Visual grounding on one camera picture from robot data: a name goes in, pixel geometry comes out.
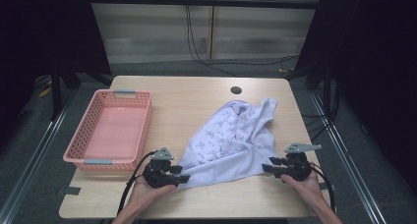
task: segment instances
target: metal bracket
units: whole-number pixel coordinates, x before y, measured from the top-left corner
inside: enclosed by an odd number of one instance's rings
[[[317,150],[317,149],[321,149],[321,148],[322,148],[322,146],[320,144],[314,145],[314,144],[308,144],[308,143],[293,142],[291,145],[289,145],[284,150],[284,152],[286,152],[286,153],[301,153],[301,152]]]
[[[174,156],[166,147],[158,150],[151,158],[152,160],[174,160]]]
[[[65,195],[72,195],[77,196],[80,193],[81,188],[73,188],[73,187],[66,187],[66,188],[59,188],[55,195],[56,196],[65,196]]]

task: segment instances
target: pink plastic basket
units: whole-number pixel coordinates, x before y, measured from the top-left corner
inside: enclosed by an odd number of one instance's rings
[[[150,114],[150,92],[96,91],[64,161],[81,169],[134,170],[142,158]]]

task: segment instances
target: hand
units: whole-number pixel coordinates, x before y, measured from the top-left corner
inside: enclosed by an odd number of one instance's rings
[[[113,223],[132,223],[148,206],[157,198],[174,191],[174,185],[168,185],[155,189],[148,185],[144,177],[139,177],[135,181],[131,196],[126,206],[117,215]]]
[[[315,171],[312,171],[307,179],[302,182],[297,182],[288,175],[281,175],[281,179],[297,192],[304,203],[319,216],[322,223],[342,223],[323,198],[319,179]]]
[[[317,173],[312,173],[302,182],[295,181],[288,175],[281,175],[282,181],[290,185],[300,196],[301,199],[310,207],[317,205],[324,200],[319,186]]]

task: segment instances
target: black grommet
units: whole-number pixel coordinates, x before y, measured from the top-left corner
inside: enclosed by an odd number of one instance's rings
[[[232,93],[234,93],[234,94],[240,94],[240,93],[242,93],[242,88],[239,87],[239,86],[234,86],[230,89],[230,91],[232,91]]]

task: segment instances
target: cloth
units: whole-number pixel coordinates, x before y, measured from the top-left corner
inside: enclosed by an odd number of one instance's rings
[[[275,99],[258,107],[234,100],[220,107],[193,135],[178,165],[190,175],[178,189],[209,186],[263,173],[262,164],[277,157],[273,135],[266,123],[273,120]]]

